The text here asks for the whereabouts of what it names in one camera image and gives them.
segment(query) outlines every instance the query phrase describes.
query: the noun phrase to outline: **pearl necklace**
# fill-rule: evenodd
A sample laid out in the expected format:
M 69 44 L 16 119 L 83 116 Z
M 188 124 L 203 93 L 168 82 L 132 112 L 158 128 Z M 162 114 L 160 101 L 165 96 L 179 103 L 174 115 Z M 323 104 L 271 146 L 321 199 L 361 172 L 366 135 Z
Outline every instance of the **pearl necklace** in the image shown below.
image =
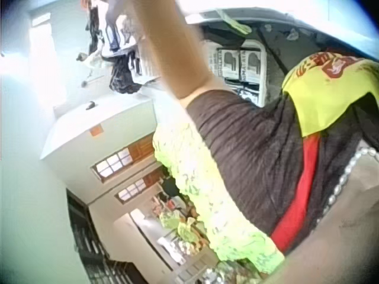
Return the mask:
M 333 194 L 328 198 L 327 205 L 325 205 L 324 210 L 322 212 L 322 216 L 317 219 L 316 226 L 319 224 L 321 219 L 329 212 L 330 208 L 333 204 L 336 203 L 337 197 L 341 194 L 343 187 L 346 185 L 349 175 L 351 174 L 352 169 L 355 167 L 357 161 L 364 155 L 370 155 L 374 157 L 376 161 L 379 163 L 379 151 L 375 150 L 371 147 L 361 147 L 358 151 L 355 152 L 353 158 L 350 159 L 350 162 L 345 168 L 343 175 L 339 178 L 338 184 L 334 187 Z

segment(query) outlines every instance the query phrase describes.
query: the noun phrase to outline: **red strap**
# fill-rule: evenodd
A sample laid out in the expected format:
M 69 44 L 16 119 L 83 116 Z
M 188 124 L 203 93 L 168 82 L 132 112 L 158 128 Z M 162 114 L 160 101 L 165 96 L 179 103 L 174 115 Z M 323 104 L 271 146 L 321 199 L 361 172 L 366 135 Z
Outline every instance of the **red strap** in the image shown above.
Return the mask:
M 295 198 L 271 234 L 271 239 L 282 252 L 285 252 L 295 240 L 306 217 L 309 195 L 316 170 L 319 140 L 318 133 L 304 139 L 304 170 L 297 184 Z

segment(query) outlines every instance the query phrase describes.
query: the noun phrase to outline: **brown top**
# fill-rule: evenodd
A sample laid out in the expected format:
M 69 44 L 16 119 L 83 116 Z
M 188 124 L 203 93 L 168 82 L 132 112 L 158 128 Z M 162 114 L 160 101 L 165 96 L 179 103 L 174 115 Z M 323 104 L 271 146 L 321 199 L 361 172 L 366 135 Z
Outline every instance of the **brown top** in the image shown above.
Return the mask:
M 291 249 L 315 226 L 359 141 L 364 138 L 379 149 L 379 111 L 373 105 L 375 99 L 368 93 L 320 133 L 307 215 Z M 239 210 L 271 235 L 303 171 L 303 139 L 291 97 L 283 94 L 258 108 L 231 91 L 208 91 L 195 98 L 187 112 Z
M 233 92 L 209 91 L 187 111 L 240 211 L 270 235 L 303 169 L 303 140 L 290 98 L 258 108 Z

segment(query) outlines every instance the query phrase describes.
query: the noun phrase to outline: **wooden window frame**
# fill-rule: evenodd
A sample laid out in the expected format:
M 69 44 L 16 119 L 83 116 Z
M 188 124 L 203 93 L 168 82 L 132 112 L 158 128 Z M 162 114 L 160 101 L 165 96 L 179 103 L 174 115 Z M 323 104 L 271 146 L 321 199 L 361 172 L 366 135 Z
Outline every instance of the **wooden window frame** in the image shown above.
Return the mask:
M 136 180 L 135 182 L 132 182 L 131 184 L 129 184 L 128 186 L 126 186 L 125 188 L 123 188 L 122 190 L 118 191 L 114 197 L 121 202 L 122 205 L 125 205 L 126 203 L 132 201 L 134 198 L 136 198 L 137 196 L 139 196 L 141 193 L 143 193 L 144 191 L 146 191 L 147 189 L 151 188 L 154 184 L 156 184 L 158 181 L 159 181 L 159 178 L 160 177 L 163 177 L 163 171 L 162 171 L 162 167 L 159 167 L 157 169 L 155 169 L 154 171 L 152 171 L 151 173 L 147 174 L 146 176 Z M 119 193 L 123 190 L 127 190 L 129 191 L 127 188 L 130 187 L 131 185 L 136 185 L 136 183 L 140 180 L 143 180 L 144 181 L 144 184 L 146 185 L 145 188 L 141 191 L 139 191 L 137 194 L 135 195 L 131 195 L 131 197 L 129 199 L 126 199 L 126 200 L 123 200 L 119 197 Z
M 116 151 L 116 152 L 113 152 L 112 154 L 110 154 L 109 156 L 105 157 L 104 159 L 102 159 L 101 161 L 95 163 L 92 167 L 91 167 L 91 170 L 95 173 L 95 175 L 97 176 L 97 178 L 102 182 L 102 183 L 105 183 L 106 181 L 112 179 L 113 177 L 119 175 L 120 173 L 122 173 L 123 171 L 127 170 L 128 168 L 130 168 L 132 165 L 140 162 L 141 160 L 145 159 L 146 157 L 150 156 L 151 154 L 154 153 L 154 148 L 153 148 L 153 135 L 154 133 L 150 133 L 144 137 L 142 137 L 141 139 L 137 140 L 136 142 L 134 143 L 131 143 L 130 145 L 126 146 L 126 147 L 123 147 L 122 149 Z M 131 162 L 128 163 L 127 165 L 123 165 L 122 164 L 122 160 L 125 159 L 125 157 L 123 158 L 120 158 L 120 156 L 118 155 L 119 152 L 123 151 L 127 149 L 129 151 L 129 156 L 131 157 Z M 117 156 L 118 158 L 118 161 L 113 163 L 113 164 L 110 164 L 107 160 L 112 157 L 112 156 Z M 105 168 L 109 168 L 111 169 L 113 172 L 112 174 L 110 174 L 109 176 L 107 177 L 103 177 L 100 172 L 104 171 L 98 171 L 97 169 L 97 166 L 103 162 L 106 162 L 108 164 L 108 166 Z M 116 163 L 121 163 L 122 167 L 117 169 L 117 170 L 113 170 L 112 169 L 112 166 L 115 165 Z

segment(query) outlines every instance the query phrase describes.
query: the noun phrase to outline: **red logo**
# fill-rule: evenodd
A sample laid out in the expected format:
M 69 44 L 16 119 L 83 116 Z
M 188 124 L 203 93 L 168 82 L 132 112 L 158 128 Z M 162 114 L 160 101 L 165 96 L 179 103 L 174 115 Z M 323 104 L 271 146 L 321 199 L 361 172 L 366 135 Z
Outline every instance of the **red logo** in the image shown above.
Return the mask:
M 351 56 L 335 57 L 329 61 L 325 66 L 322 67 L 322 70 L 332 79 L 340 78 L 343 75 L 343 70 L 346 67 L 360 61 Z

